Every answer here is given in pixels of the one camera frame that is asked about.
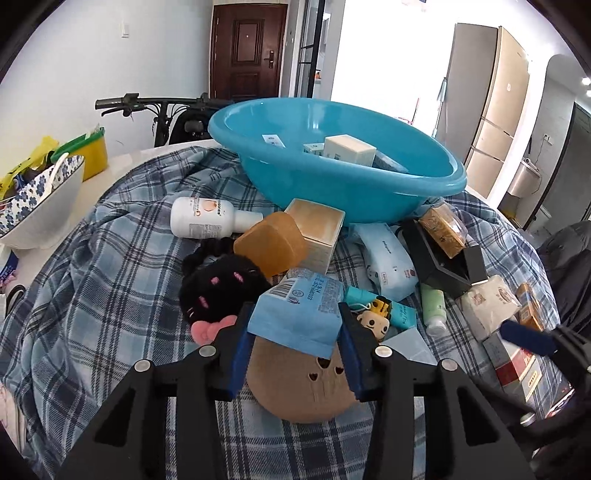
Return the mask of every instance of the pink bow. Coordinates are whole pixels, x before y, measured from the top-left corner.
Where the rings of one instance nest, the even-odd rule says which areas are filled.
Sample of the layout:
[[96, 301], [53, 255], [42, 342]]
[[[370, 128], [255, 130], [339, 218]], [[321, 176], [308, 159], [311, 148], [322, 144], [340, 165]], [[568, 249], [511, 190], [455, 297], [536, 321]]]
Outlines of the pink bow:
[[191, 336], [199, 346], [209, 345], [216, 339], [221, 329], [234, 325], [237, 318], [236, 315], [228, 315], [216, 323], [199, 320], [191, 325]]

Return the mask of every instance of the beige plush cushion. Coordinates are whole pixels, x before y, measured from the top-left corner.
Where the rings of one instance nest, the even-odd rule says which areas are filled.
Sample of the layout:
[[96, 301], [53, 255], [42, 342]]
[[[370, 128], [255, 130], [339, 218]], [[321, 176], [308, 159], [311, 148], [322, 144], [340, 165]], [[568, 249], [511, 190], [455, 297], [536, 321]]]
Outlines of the beige plush cushion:
[[257, 337], [246, 381], [263, 407], [293, 423], [330, 420], [356, 401], [336, 345], [329, 363]]

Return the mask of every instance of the refrigerator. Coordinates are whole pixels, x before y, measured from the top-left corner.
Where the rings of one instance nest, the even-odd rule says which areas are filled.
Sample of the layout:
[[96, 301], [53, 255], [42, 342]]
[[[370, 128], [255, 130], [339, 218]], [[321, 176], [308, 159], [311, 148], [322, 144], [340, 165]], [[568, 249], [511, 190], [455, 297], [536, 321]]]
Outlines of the refrigerator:
[[456, 25], [436, 140], [484, 197], [513, 142], [529, 81], [525, 51], [505, 28]]

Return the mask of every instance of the open black box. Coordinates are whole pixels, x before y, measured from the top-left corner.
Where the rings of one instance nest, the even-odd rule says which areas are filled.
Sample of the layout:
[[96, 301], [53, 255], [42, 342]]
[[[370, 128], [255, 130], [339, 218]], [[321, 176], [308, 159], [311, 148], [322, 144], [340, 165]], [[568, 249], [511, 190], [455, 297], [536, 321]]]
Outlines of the open black box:
[[466, 247], [454, 258], [449, 258], [419, 222], [405, 220], [401, 226], [421, 283], [457, 299], [473, 285], [488, 280], [480, 245]]

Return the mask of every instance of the light switch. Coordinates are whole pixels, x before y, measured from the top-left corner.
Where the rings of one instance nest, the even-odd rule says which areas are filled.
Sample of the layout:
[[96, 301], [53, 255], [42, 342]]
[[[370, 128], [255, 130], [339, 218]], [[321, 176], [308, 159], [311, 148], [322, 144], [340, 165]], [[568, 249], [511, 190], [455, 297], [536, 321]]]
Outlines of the light switch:
[[129, 38], [129, 24], [125, 21], [121, 22], [121, 38]]

